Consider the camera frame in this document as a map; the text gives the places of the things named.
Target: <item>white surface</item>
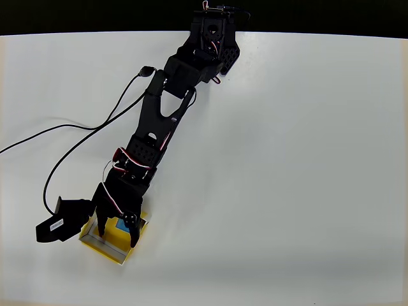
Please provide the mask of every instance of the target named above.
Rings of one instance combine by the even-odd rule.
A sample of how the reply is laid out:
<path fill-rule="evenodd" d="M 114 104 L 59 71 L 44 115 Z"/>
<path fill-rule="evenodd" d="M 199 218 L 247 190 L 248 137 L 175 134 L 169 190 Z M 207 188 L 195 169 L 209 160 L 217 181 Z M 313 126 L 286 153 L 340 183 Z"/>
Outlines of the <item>white surface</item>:
<path fill-rule="evenodd" d="M 71 119 L 102 122 L 144 65 L 187 33 L 6 38 L 2 146 Z M 405 149 L 398 40 L 238 33 L 222 85 L 200 84 L 145 202 L 136 254 L 115 265 L 78 240 L 38 244 L 55 162 L 86 132 L 1 157 L 5 297 L 117 305 L 358 305 L 402 299 Z M 128 105 L 147 86 L 132 86 Z M 165 107 L 176 99 L 164 95 Z M 78 148 L 48 201 L 90 198 L 140 106 Z"/>

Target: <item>black background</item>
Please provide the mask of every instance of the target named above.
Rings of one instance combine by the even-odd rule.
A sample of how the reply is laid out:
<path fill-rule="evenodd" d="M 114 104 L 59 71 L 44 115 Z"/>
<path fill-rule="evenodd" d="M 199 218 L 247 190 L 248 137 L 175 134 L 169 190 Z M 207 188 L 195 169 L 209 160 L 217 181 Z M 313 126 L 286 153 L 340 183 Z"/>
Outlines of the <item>black background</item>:
<path fill-rule="evenodd" d="M 408 38 L 408 0 L 210 1 L 218 4 L 252 13 L 240 30 Z M 186 0 L 0 0 L 0 34 L 188 31 L 201 6 Z"/>

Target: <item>small box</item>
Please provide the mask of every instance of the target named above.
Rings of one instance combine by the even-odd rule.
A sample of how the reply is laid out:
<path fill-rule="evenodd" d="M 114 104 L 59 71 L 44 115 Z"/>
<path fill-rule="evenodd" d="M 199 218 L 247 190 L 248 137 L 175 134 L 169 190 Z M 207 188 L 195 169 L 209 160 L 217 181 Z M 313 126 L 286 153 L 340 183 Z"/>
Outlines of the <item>small box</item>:
<path fill-rule="evenodd" d="M 142 239 L 143 232 L 149 223 L 145 212 L 141 213 L 140 219 L 139 241 Z M 133 249 L 138 247 L 138 244 L 136 244 L 134 248 L 130 247 L 129 230 L 125 227 L 123 220 L 116 217 L 112 219 L 108 218 L 105 226 L 105 234 L 103 237 L 100 237 L 96 214 L 89 219 L 88 223 L 82 229 L 79 240 L 120 265 L 123 265 L 125 260 L 133 252 Z"/>

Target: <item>cable connector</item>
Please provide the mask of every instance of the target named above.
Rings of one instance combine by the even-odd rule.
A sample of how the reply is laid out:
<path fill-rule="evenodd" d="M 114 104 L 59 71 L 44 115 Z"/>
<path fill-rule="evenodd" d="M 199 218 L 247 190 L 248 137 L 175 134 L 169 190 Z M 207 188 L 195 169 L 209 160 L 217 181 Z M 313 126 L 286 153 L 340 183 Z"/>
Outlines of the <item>cable connector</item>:
<path fill-rule="evenodd" d="M 139 71 L 139 75 L 141 77 L 149 77 L 153 74 L 153 72 L 157 71 L 157 69 L 155 67 L 150 67 L 150 66 L 144 66 L 140 71 Z"/>
<path fill-rule="evenodd" d="M 96 204 L 89 200 L 63 200 L 59 197 L 55 214 L 36 227 L 37 241 L 65 241 L 77 235 L 94 214 L 95 208 Z"/>
<path fill-rule="evenodd" d="M 236 6 L 218 5 L 217 8 L 220 9 L 220 10 L 223 10 L 223 11 L 236 11 L 236 12 L 239 12 L 239 13 L 245 13 L 248 16 L 247 22 L 251 18 L 251 13 L 249 13 L 249 11 L 244 10 L 242 8 L 237 8 Z"/>

